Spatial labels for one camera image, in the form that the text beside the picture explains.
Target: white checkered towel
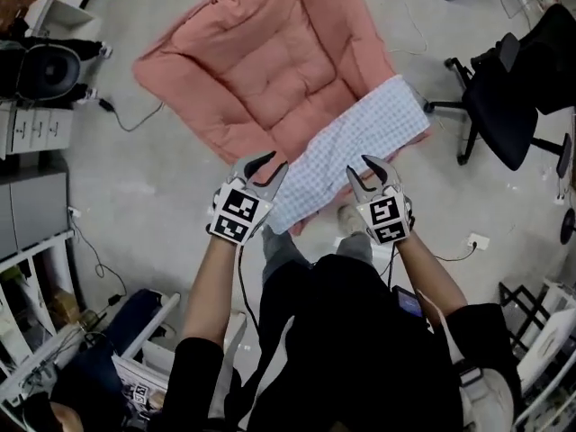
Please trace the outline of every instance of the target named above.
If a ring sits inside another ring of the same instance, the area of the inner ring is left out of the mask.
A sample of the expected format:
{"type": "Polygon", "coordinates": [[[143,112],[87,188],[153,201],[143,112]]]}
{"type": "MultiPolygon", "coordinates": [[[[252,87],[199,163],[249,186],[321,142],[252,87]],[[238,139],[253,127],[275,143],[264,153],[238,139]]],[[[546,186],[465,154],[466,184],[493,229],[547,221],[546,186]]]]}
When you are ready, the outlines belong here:
{"type": "Polygon", "coordinates": [[[290,165],[268,224],[276,233],[330,203],[348,184],[346,166],[368,169],[362,154],[386,158],[429,126],[402,76],[394,76],[318,133],[290,165]]]}

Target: chair wheel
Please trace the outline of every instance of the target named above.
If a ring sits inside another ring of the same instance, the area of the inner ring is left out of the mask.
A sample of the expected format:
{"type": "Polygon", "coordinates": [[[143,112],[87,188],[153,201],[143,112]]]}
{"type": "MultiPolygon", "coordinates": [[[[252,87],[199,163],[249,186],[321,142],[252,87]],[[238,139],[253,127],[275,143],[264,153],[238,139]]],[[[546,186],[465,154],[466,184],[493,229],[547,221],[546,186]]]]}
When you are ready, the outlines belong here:
{"type": "Polygon", "coordinates": [[[424,113],[432,113],[434,111],[434,105],[426,101],[422,106],[424,113]]]}
{"type": "Polygon", "coordinates": [[[460,165],[461,167],[463,167],[468,163],[468,157],[466,155],[459,155],[458,157],[456,157],[456,160],[458,160],[458,165],[460,165]]]}

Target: black office chair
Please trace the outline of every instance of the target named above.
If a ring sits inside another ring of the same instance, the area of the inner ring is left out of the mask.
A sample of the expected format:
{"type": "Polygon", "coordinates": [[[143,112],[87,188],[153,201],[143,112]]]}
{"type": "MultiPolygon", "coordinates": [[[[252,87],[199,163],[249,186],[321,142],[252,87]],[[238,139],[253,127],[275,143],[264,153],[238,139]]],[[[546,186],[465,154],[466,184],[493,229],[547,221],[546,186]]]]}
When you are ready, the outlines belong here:
{"type": "Polygon", "coordinates": [[[26,49],[16,40],[0,41],[0,65],[0,98],[5,101],[57,99],[80,78],[78,55],[48,43],[26,49]]]}
{"type": "Polygon", "coordinates": [[[564,177],[572,139],[566,133],[559,145],[535,138],[536,108],[548,114],[576,104],[576,94],[570,94],[574,86],[568,84],[576,74],[574,54],[576,21],[563,6],[554,5],[521,41],[508,33],[495,48],[471,59],[474,74],[457,58],[447,59],[446,67],[456,67],[464,82],[462,101],[426,102],[424,112],[432,113],[436,107],[468,112],[472,125],[466,150],[457,158],[460,165],[468,163],[480,134],[511,170],[520,168],[530,145],[535,145],[559,157],[556,173],[564,177]],[[558,96],[544,92],[547,88],[558,96]]]}

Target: gray floor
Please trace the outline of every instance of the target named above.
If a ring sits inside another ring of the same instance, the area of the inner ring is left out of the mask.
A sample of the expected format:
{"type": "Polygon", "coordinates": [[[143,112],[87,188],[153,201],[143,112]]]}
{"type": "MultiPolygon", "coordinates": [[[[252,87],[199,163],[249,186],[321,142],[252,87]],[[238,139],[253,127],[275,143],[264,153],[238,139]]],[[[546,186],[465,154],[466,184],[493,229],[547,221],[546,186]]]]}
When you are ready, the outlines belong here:
{"type": "MultiPolygon", "coordinates": [[[[95,80],[117,104],[130,125],[154,109],[158,100],[141,89],[132,61],[184,10],[199,0],[91,0],[88,9],[103,17],[102,39],[114,46],[95,80]]],[[[528,30],[521,13],[509,20],[499,0],[366,0],[388,50],[421,52],[425,46],[410,15],[427,41],[427,52],[392,53],[398,72],[427,98],[456,100],[461,87],[443,59],[467,61],[494,45],[506,32],[528,30]]],[[[456,164],[464,118],[457,114],[431,119],[433,134],[403,150],[394,164],[415,206],[416,229],[430,249],[443,257],[467,252],[471,232],[490,237],[486,251],[463,262],[446,263],[470,302],[493,298],[496,284],[510,277],[540,280],[554,275],[566,250],[558,242],[568,206],[554,204],[559,183],[555,159],[532,148],[525,164],[507,170],[479,141],[468,166],[456,164]]],[[[561,141],[571,128],[571,111],[541,117],[536,135],[561,141]]],[[[71,171],[71,200],[83,214],[78,224],[102,260],[120,273],[130,290],[147,286],[185,293],[208,242],[204,232],[212,193],[227,174],[215,157],[167,108],[139,130],[127,134],[95,105],[78,110],[66,159],[71,171]]],[[[338,234],[335,213],[326,211],[296,239],[310,260],[333,251],[338,234]]],[[[88,303],[104,306],[120,290],[114,278],[99,279],[95,259],[76,247],[81,284],[88,303]]],[[[385,263],[376,263],[379,269],[385,263]]],[[[263,267],[261,240],[246,249],[244,276],[249,299],[257,307],[263,267]]],[[[399,260],[394,281],[406,283],[399,260]]],[[[242,308],[239,288],[235,305],[242,308]]],[[[255,351],[240,354],[248,369],[255,351]]]]}

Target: pink cushion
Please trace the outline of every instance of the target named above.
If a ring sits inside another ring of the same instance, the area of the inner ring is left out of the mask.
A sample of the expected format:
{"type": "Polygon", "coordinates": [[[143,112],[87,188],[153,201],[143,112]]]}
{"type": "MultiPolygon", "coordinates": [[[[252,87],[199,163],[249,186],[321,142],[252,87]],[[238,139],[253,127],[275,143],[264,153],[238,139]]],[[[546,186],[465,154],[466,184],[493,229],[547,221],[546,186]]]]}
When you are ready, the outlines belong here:
{"type": "Polygon", "coordinates": [[[294,161],[394,75],[364,0],[204,0],[133,70],[228,163],[294,161]]]}

